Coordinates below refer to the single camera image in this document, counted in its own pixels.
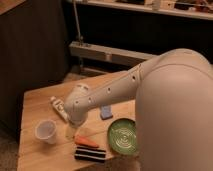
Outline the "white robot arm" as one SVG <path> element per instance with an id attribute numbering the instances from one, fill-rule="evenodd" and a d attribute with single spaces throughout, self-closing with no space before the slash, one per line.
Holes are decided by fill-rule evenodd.
<path id="1" fill-rule="evenodd" d="M 142 171 L 213 171 L 213 67 L 175 49 L 93 90 L 74 90 L 65 111 L 75 127 L 93 108 L 133 99 Z"/>

